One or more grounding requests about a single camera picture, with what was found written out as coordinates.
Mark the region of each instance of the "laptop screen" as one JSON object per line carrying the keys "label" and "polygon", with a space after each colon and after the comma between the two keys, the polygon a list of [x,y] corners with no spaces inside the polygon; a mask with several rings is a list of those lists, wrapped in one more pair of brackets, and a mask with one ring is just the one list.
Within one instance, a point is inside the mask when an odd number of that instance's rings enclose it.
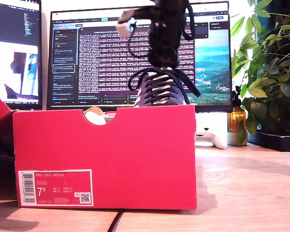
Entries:
{"label": "laptop screen", "polygon": [[0,99],[15,109],[41,109],[39,0],[0,0]]}
{"label": "laptop screen", "polygon": [[[229,111],[231,104],[230,23],[228,2],[193,3],[196,39],[181,38],[180,66],[202,93],[185,87],[196,111]],[[128,8],[52,12],[48,109],[133,106],[137,91],[129,78],[150,67],[147,58],[133,58],[128,39],[116,31],[118,17]],[[131,49],[148,53],[150,20],[137,20]],[[187,31],[190,29],[187,11]]]}

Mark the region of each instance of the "red shoe box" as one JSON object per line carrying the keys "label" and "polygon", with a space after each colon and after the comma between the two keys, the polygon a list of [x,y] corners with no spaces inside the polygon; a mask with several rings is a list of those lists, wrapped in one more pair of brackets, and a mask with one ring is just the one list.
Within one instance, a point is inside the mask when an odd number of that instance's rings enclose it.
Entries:
{"label": "red shoe box", "polygon": [[13,114],[18,203],[34,208],[196,209],[194,106]]}

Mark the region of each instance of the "qr code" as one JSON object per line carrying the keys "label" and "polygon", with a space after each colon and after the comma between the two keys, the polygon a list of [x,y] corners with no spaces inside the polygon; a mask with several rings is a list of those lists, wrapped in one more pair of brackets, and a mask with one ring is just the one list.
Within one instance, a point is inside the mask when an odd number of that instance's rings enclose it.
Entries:
{"label": "qr code", "polygon": [[91,203],[90,192],[80,192],[79,201],[80,204],[88,204],[88,203],[90,204]]}

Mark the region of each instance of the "cable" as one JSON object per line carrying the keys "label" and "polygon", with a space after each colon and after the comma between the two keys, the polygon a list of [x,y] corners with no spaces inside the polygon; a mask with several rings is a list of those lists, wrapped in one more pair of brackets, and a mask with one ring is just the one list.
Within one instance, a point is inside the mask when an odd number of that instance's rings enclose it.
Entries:
{"label": "cable", "polygon": [[195,28],[194,28],[194,15],[193,15],[193,9],[192,6],[189,3],[189,0],[186,0],[186,8],[188,9],[189,12],[189,17],[190,17],[190,31],[191,31],[191,36],[189,36],[185,32],[185,28],[183,29],[183,36],[187,41],[193,40],[195,37]]}
{"label": "cable", "polygon": [[131,36],[129,37],[129,42],[128,42],[128,50],[129,50],[130,54],[131,54],[134,58],[145,58],[145,57],[148,57],[148,54],[147,54],[147,55],[143,55],[143,56],[139,56],[139,55],[136,55],[135,53],[133,53],[133,52],[131,51],[130,43],[131,43],[132,35],[133,35],[133,33],[134,33],[135,29],[136,29],[136,23],[131,24],[131,26],[133,27],[133,31],[132,31],[132,33],[131,33]]}
{"label": "cable", "polygon": [[110,227],[108,228],[108,231],[107,232],[113,232],[115,231],[115,226],[117,225],[117,223],[119,222],[122,214],[124,213],[124,209],[120,209],[119,212],[117,213],[116,217],[114,218],[112,224],[110,225]]}

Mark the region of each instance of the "sneaker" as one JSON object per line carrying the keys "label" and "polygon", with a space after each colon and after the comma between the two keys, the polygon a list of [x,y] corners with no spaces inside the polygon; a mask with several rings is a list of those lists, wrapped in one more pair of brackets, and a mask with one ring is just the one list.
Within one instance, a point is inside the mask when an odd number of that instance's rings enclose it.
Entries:
{"label": "sneaker", "polygon": [[[131,82],[138,75],[141,76],[137,87],[133,88]],[[128,83],[131,91],[139,89],[134,107],[189,104],[182,82],[195,96],[201,95],[189,77],[181,70],[151,67],[138,71]]]}

